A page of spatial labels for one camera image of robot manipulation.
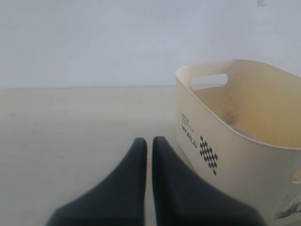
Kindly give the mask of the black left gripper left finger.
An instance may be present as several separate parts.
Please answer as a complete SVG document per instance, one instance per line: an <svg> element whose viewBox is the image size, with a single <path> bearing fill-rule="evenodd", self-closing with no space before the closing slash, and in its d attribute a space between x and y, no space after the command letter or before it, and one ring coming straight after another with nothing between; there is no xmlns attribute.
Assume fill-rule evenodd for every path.
<svg viewBox="0 0 301 226"><path fill-rule="evenodd" d="M147 143L135 138L118 166L96 187L58 208L48 226L143 226Z"/></svg>

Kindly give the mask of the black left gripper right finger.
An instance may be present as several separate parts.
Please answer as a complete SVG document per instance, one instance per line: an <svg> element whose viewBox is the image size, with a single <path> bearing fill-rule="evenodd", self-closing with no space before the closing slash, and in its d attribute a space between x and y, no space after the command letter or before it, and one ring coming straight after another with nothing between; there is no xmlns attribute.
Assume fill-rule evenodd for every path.
<svg viewBox="0 0 301 226"><path fill-rule="evenodd" d="M193 172L167 139L152 145L152 189L158 226L264 226L259 212Z"/></svg>

